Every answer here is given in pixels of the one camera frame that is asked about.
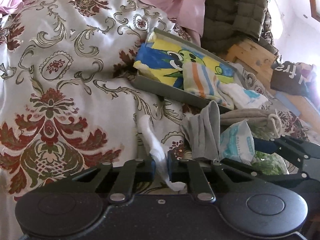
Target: small screw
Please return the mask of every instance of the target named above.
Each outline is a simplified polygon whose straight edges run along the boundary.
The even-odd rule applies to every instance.
[[[197,195],[197,198],[202,201],[211,201],[213,200],[213,196],[210,193],[200,193]]]
[[[116,202],[123,201],[125,200],[125,195],[122,193],[113,193],[110,195],[110,200],[116,201]]]

